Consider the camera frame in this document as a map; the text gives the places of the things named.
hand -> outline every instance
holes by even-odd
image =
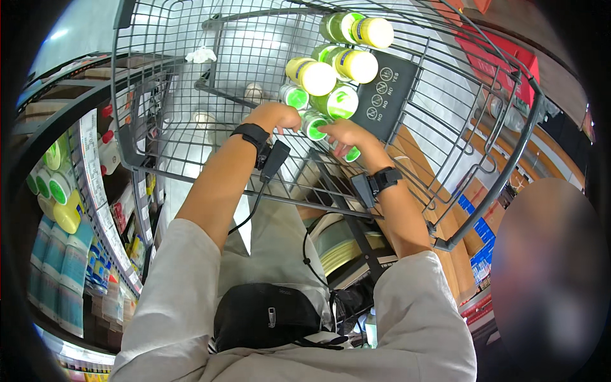
[[[254,123],[261,126],[271,135],[275,128],[283,135],[283,129],[291,129],[295,133],[301,128],[301,117],[292,106],[278,102],[266,102],[257,106],[242,123]]]
[[[366,142],[377,141],[377,138],[369,131],[343,118],[337,119],[332,125],[319,127],[318,131],[329,135],[330,144],[337,141],[333,154],[339,158],[345,156],[354,146],[359,147]]]

zipper pull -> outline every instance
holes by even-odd
[[[276,308],[274,308],[274,307],[268,308],[268,317],[269,317],[269,324],[268,324],[268,326],[270,328],[276,327]]]

white shirt sleeve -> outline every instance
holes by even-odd
[[[390,267],[374,289],[378,348],[417,355],[422,381],[475,381],[469,329],[432,251]]]
[[[170,222],[123,335],[112,381],[199,380],[213,335],[220,264],[218,247],[197,224]]]

red cap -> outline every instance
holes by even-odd
[[[112,114],[112,104],[102,109],[102,117],[110,117]]]
[[[114,137],[114,132],[112,130],[108,130],[102,135],[102,143],[107,144]]]

wire basket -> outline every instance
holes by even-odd
[[[130,75],[120,77],[116,73],[121,68],[113,61],[113,81],[126,78],[128,82],[122,93],[113,92],[115,118],[126,122],[118,137],[123,163],[142,168],[144,159],[152,156],[156,165],[148,171],[193,182],[207,158],[260,102],[251,97],[247,87],[253,89],[250,84],[256,84],[264,100],[276,100],[280,87],[290,82],[285,75],[287,62],[298,56],[309,57],[315,47],[328,43],[318,32],[321,18],[345,11],[382,17],[394,27],[393,45],[381,52],[366,46],[350,47],[369,50],[379,61],[394,57],[395,63],[401,63],[402,78],[407,82],[394,89],[396,94],[403,94],[396,111],[376,108],[379,105],[373,98],[360,98],[359,102],[372,103],[369,106],[376,109],[374,118],[384,114],[379,124],[383,128],[372,132],[411,182],[411,191],[422,203],[424,213],[440,205],[452,207],[475,174],[498,174],[496,160],[489,152],[507,112],[519,102],[530,108],[516,149],[484,201],[455,233],[446,235],[447,240],[437,238],[435,247],[453,248],[482,216],[515,168],[544,95],[523,64],[496,47],[443,0],[142,0],[133,8],[125,6],[115,22],[113,54],[127,52],[140,67],[128,64]],[[216,61],[188,62],[189,53],[200,47],[211,49]],[[145,53],[152,59],[142,65]],[[388,95],[392,70],[383,73],[384,69],[388,68],[380,61],[379,78],[386,81]],[[142,77],[134,76],[134,71],[141,72]],[[359,88],[359,94],[364,86],[351,85]],[[476,110],[492,100],[496,101],[497,122],[482,135],[481,113],[475,120]],[[196,117],[201,114],[206,115],[208,123]],[[413,138],[412,147],[405,147],[406,140],[400,144],[398,137],[405,131]],[[486,138],[482,155],[471,144],[476,134]],[[311,141],[301,132],[274,134],[276,139],[288,144],[291,152],[263,197],[381,218],[378,207],[362,207],[348,180],[366,172],[359,160],[347,163],[335,158],[326,141]],[[414,149],[426,158],[428,175],[423,176],[423,168],[415,171],[414,166],[406,164],[405,159],[418,164]],[[251,177],[245,194],[259,191],[252,182],[255,177]],[[442,188],[450,193],[442,193]],[[433,235],[445,217],[440,215],[427,218]]]

